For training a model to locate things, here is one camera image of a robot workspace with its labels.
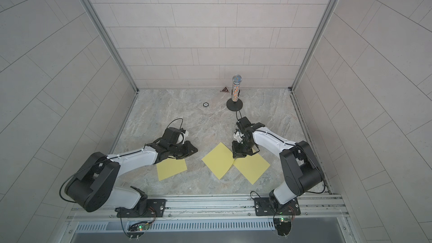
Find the black cable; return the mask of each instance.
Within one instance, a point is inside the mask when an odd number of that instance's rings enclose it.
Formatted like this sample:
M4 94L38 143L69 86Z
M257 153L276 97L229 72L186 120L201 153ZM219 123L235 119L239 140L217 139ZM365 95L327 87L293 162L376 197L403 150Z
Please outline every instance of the black cable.
M78 172L76 172L76 173L74 173L73 175L69 176L68 179L66 179L66 180L63 182L63 184L60 186L60 189L58 190L58 195L60 196L60 198L61 198L63 201L70 202L70 203L76 203L75 201L71 201L71 200L67 200L67 199L65 199L65 198L61 195L61 189L63 188L64 184L66 184L66 182L68 182L68 180L70 180L74 175L77 175L77 174L79 174L80 172L82 172L82 171L84 171L84 170L87 170L87 169L89 169L89 168L92 168L94 165L98 165L98 164L100 164L100 163L102 163L102 162L104 162L104 161L111 160L111 159L115 159L115 158L118 158L118 157L123 157L123 156L131 155L131 154L134 154L134 153L137 153L137 152L140 152L140 151L141 151L141 150L139 150L139 151L135 151L135 152L131 152L131 153L127 153L127 154L124 154L124 155L121 155L121 156L115 156L115 157L112 157L112 158L108 158L108 159L105 159L105 160L101 160L101 161L99 161L99 162L97 162L97 163L95 163L95 164L89 165L89 166L87 166L86 168L83 168L83 169L79 170Z
M181 119L181 124L180 124L180 128L181 128L181 125L183 125L183 118L176 118L175 120L171 121L171 123L174 122L174 121L176 121L176 120L179 120L179 119Z

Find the gray marble surface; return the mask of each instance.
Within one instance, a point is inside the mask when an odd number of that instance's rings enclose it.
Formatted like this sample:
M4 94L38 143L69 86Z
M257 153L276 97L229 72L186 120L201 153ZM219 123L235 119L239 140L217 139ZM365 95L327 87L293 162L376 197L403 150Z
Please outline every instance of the gray marble surface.
M283 181L280 160L264 148L261 156L270 167L252 185L234 166L218 180L201 160L220 142L229 149L235 131L235 112L226 108L230 93L214 89L140 90L115 154L138 149L162 136L175 118L184 119L188 140L198 152L187 157L187 171L158 181L156 165L144 166L121 175L116 186L135 186L149 195L268 193ZM304 140L304 134L286 89L243 89L241 114L252 123L261 122L273 132L292 141ZM181 120L172 124L180 126Z

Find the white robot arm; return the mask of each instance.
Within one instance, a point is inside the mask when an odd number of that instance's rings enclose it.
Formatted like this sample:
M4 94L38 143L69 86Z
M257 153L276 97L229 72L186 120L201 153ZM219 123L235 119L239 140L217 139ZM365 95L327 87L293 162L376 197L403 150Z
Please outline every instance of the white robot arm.
M321 167L307 142L295 143L284 139L261 123L252 124L246 117L240 118L236 125L236 141L232 142L234 158L255 154L252 152L255 145L280 158L285 181L270 192L270 205L276 212L323 180ZM296 159L304 163L299 166Z

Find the mounting plate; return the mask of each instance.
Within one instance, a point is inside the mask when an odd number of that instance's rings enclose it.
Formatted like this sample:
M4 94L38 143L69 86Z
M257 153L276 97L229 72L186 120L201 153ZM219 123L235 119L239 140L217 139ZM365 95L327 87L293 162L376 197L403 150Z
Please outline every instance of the mounting plate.
M165 211L165 203L166 200L165 199L148 199L147 200L147 208L152 207L155 212L156 212L156 217L157 218L161 218L163 216L163 213ZM138 214L136 214L135 212L131 211L127 211L122 209L121 211L121 215L120 215L120 209L116 208L115 211L117 212L117 218L153 218L154 214L152 214L153 212L149 209L147 209L147 211L142 215L139 216Z
M273 216L274 211L272 211L272 208L270 207L269 203L269 197L262 197L262 198L254 198L255 202L255 214L257 216ZM294 198L293 200L289 201L285 205L285 209L281 215L289 216L293 213L291 212L291 209L288 207L292 207L294 209L294 214L296 216L300 215L300 208L296 207L295 205L299 205L297 202L297 198Z

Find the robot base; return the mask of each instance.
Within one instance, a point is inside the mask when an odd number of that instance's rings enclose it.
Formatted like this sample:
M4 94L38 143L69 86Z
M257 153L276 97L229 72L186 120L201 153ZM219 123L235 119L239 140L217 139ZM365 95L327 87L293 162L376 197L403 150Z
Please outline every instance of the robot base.
M240 111L243 108L243 102L240 99L237 99L236 102L229 99L226 102L226 107L231 111Z
M262 197L262 198L254 198L255 202L255 214L257 216L274 216L274 209L271 207L269 202L269 197ZM296 207L295 205L299 206L299 203L297 202L297 198L294 198L293 200L290 200L288 203L284 204L282 206L282 214L283 216L290 216L293 213L291 212L291 209L288 207L292 207L294 209L294 215L298 216L301 214L300 208Z

